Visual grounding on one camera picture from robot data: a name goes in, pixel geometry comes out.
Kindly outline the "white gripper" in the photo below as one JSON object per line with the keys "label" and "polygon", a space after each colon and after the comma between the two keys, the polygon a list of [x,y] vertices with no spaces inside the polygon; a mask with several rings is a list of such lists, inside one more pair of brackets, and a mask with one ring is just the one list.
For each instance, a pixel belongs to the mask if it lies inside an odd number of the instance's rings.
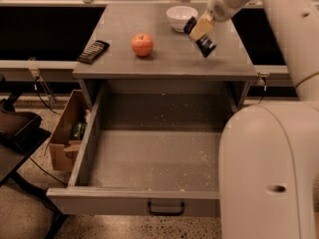
{"label": "white gripper", "polygon": [[231,19],[250,0],[208,0],[205,14],[201,15],[190,31],[189,37],[196,42],[209,33],[216,22]]}

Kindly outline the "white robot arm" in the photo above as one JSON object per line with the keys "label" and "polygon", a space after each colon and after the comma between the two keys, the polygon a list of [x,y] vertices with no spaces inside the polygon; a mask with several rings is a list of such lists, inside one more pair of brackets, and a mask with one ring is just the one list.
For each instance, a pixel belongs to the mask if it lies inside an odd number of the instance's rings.
{"label": "white robot arm", "polygon": [[[208,0],[191,39],[248,1]],[[299,99],[247,107],[226,124],[218,166],[222,239],[316,239],[319,15],[311,0],[261,1]]]}

